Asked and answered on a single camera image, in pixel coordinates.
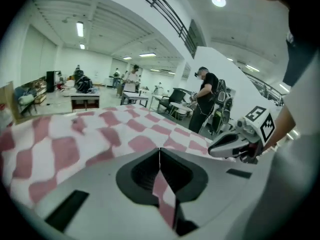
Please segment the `round ceiling light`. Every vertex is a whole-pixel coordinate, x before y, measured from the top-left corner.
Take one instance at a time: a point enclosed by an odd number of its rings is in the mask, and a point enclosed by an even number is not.
[[[218,7],[224,7],[227,4],[226,0],[212,0],[212,3]]]

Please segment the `white ceiling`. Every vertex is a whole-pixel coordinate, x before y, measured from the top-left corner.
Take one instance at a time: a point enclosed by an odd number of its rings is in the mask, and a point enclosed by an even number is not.
[[[105,0],[32,0],[65,47],[85,49],[127,60],[144,69],[175,72],[182,60],[167,41],[155,35],[147,23]],[[78,37],[76,23],[84,24],[84,37]],[[156,53],[141,58],[139,54]]]
[[[289,30],[284,5],[265,0],[226,0],[225,7],[215,6],[211,0],[188,2],[210,30],[210,46],[258,68],[260,72],[254,76],[264,81],[282,80],[288,62]]]

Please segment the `checkered tablecloth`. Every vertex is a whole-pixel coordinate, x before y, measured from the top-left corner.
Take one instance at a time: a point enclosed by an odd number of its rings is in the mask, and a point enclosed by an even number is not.
[[[0,171],[10,196],[32,208],[81,169],[165,147],[213,159],[209,139],[140,105],[44,116],[0,137]]]

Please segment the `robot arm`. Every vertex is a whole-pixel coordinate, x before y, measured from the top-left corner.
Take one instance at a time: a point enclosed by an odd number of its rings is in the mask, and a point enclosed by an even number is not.
[[[238,158],[249,163],[259,155],[276,129],[268,109],[256,106],[237,121],[235,129],[218,135],[208,148],[216,158]]]

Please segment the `metal railing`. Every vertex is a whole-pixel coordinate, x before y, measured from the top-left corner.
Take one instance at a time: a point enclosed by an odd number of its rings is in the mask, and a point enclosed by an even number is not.
[[[259,78],[256,78],[255,76],[250,75],[250,74],[245,73],[245,72],[243,72],[243,73],[251,80],[251,82],[258,89],[259,92],[261,90],[263,90],[264,88],[266,88],[266,91],[267,91],[266,98],[268,100],[272,100],[277,106],[281,106],[282,105],[284,94],[281,94],[275,88],[273,88],[269,84],[265,83],[264,81],[260,80]]]
[[[193,32],[189,32],[182,20],[179,18],[174,9],[167,3],[166,0],[145,0],[151,7],[155,8],[174,28],[179,38],[181,38],[194,58],[197,46],[191,38]]]

